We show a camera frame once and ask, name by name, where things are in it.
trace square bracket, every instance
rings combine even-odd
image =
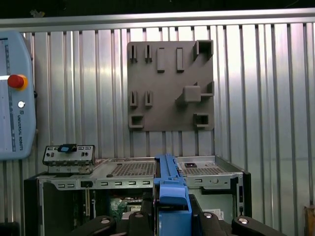
[[[197,129],[204,129],[209,127],[209,114],[205,113],[193,114],[193,125]]]
[[[128,124],[130,129],[143,129],[144,119],[142,114],[130,115],[128,118]]]

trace metal frame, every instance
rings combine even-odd
[[[111,30],[147,27],[204,25],[281,24],[315,21],[315,8],[157,13],[110,16],[75,16],[0,20],[0,30],[47,32],[68,30]]]

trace blue plastic part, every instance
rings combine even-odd
[[[67,151],[69,151],[69,148],[68,148],[68,147],[62,147],[62,148],[61,148],[61,151],[67,152]]]
[[[189,192],[184,178],[178,173],[175,157],[159,155],[160,178],[154,179],[159,187],[159,203],[168,206],[187,206],[187,210],[160,211],[159,236],[191,236],[192,211]]]
[[[9,75],[24,75],[27,87],[9,87]],[[31,56],[17,31],[0,32],[0,95],[0,161],[26,158],[36,130],[35,100]]]

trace metal wall panel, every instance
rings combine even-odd
[[[314,22],[315,9],[1,20],[34,57],[38,132],[28,159],[0,163],[0,221],[23,225],[22,183],[46,169],[45,146],[76,142],[98,158],[221,155],[252,173],[255,219],[302,235],[314,202]],[[215,45],[215,129],[130,132],[128,42],[197,39]]]

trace blue latch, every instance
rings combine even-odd
[[[156,161],[160,163],[160,177],[154,179],[154,185],[159,188],[159,204],[185,206],[183,210],[159,211],[159,236],[191,236],[192,210],[188,188],[178,172],[175,157],[159,155]]]

